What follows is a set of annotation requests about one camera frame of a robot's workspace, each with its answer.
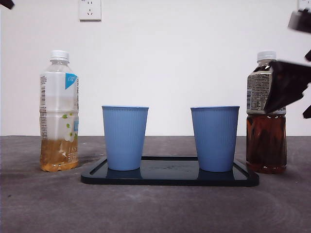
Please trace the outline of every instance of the electrical outlet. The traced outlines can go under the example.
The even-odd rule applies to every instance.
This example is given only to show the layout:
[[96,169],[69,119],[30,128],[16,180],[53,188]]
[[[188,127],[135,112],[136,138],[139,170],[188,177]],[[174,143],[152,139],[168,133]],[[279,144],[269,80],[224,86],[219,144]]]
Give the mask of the electrical outlet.
[[311,10],[311,0],[298,0],[298,9],[304,10],[306,8],[309,8],[309,11]]
[[101,0],[79,0],[80,21],[101,21],[102,6]]

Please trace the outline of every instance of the black tray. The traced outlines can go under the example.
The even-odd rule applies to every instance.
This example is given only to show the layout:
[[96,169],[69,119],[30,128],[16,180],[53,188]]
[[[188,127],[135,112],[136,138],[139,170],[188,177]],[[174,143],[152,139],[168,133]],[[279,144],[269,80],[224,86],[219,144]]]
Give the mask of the black tray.
[[259,177],[243,164],[234,161],[231,171],[208,172],[199,168],[197,157],[141,158],[140,168],[115,171],[108,168],[104,157],[81,174],[88,184],[186,185],[186,186],[256,186]]

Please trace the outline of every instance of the brown liquid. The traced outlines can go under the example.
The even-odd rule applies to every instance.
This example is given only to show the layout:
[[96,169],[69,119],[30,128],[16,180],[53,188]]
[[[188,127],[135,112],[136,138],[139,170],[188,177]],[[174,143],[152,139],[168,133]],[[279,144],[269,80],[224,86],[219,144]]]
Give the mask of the brown liquid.
[[78,165],[78,140],[41,141],[40,163],[43,171],[69,170]]
[[253,171],[277,174],[286,169],[284,115],[247,117],[246,163]]

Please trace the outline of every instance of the white bottle cap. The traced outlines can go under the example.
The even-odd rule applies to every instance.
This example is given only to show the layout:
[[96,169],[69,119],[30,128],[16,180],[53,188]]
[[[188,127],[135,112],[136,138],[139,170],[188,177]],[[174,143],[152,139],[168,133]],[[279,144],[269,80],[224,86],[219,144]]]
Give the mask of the white bottle cap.
[[273,59],[276,60],[276,52],[275,51],[262,51],[257,54],[257,61]]
[[51,60],[63,60],[69,62],[69,53],[61,50],[51,51]]

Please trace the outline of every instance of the blue cup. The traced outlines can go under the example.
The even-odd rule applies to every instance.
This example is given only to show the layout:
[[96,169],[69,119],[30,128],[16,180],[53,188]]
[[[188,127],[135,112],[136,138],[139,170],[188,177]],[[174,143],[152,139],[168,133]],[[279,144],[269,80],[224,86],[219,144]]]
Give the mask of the blue cup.
[[130,171],[140,167],[148,107],[102,106],[108,167]]
[[233,166],[239,106],[191,108],[199,167],[226,172]]

